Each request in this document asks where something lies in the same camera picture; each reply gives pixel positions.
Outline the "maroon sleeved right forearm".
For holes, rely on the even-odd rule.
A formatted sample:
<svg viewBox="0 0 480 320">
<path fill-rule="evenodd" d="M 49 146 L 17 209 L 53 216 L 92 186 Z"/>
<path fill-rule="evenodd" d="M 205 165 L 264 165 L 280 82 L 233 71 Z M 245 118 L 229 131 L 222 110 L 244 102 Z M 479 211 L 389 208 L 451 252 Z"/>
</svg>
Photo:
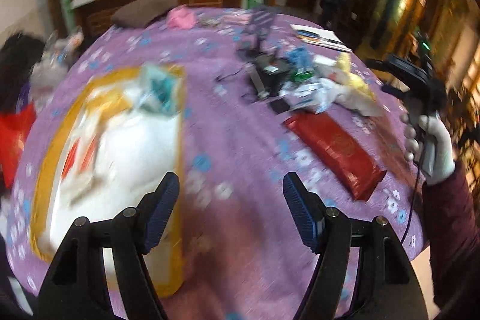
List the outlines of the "maroon sleeved right forearm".
<svg viewBox="0 0 480 320">
<path fill-rule="evenodd" d="M 479 228 L 462 163 L 438 184 L 422 186 L 423 219 L 430 241 L 433 302 L 444 308 L 468 277 L 479 276 Z"/>
</svg>

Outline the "white gloved right hand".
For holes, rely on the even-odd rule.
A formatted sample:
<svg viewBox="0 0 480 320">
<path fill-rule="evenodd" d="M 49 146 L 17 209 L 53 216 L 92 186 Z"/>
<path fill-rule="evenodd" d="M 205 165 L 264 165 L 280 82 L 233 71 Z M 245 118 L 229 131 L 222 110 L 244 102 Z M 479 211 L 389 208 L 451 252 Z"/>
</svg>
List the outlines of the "white gloved right hand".
<svg viewBox="0 0 480 320">
<path fill-rule="evenodd" d="M 443 182 L 455 171 L 450 134 L 438 115 L 420 115 L 412 122 L 408 113 L 400 116 L 405 124 L 407 162 L 417 162 L 428 185 Z"/>
</svg>

